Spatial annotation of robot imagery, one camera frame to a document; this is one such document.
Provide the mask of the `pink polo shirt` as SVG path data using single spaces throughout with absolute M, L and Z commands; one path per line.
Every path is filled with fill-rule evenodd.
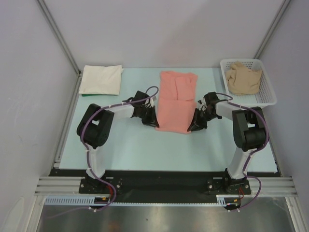
M 190 134 L 188 130 L 197 103 L 198 76 L 194 73 L 162 71 L 157 110 L 157 131 Z

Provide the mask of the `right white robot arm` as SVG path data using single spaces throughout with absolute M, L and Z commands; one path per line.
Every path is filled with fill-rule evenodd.
M 209 92 L 199 100 L 188 132 L 207 128 L 209 121 L 227 118 L 233 124 L 235 154 L 226 169 L 228 179 L 223 181 L 223 189 L 234 194 L 240 182 L 247 178 L 247 170 L 255 153 L 263 150 L 269 142 L 268 127 L 260 107 L 247 107 L 232 102 L 233 97 L 217 92 Z

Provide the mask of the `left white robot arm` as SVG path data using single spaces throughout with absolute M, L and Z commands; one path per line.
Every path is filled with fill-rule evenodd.
M 87 108 L 76 133 L 86 150 L 86 173 L 92 178 L 89 186 L 94 192 L 102 193 L 107 187 L 106 180 L 101 178 L 106 168 L 99 161 L 97 149 L 107 142 L 113 121 L 138 117 L 145 126 L 159 127 L 154 105 L 159 88 L 153 88 L 156 92 L 152 95 L 138 90 L 134 97 L 120 103 L 105 107 L 92 103 Z

